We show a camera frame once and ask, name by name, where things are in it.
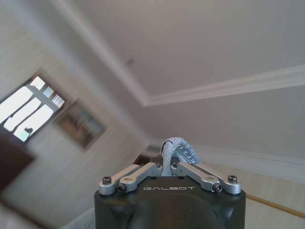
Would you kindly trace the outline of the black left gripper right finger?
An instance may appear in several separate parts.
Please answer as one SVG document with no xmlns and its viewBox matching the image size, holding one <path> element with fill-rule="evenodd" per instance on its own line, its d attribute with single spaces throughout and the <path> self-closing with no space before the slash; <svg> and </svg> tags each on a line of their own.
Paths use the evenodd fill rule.
<svg viewBox="0 0 305 229">
<path fill-rule="evenodd" d="M 241 193 L 241 185 L 238 183 L 237 176 L 228 175 L 227 178 L 216 170 L 207 167 L 205 164 L 190 165 L 186 162 L 174 162 L 171 165 L 171 172 L 175 176 L 190 177 L 200 184 L 206 191 L 237 195 Z"/>
</svg>

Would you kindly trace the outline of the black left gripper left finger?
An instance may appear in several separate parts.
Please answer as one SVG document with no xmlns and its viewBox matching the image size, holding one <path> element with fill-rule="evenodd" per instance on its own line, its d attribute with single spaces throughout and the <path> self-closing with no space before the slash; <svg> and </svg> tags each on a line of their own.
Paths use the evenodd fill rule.
<svg viewBox="0 0 305 229">
<path fill-rule="evenodd" d="M 126 194 L 135 191 L 148 177 L 159 177 L 163 171 L 161 155 L 153 157 L 144 165 L 132 164 L 113 176 L 104 176 L 99 182 L 98 193 L 110 196 L 115 192 Z"/>
</svg>

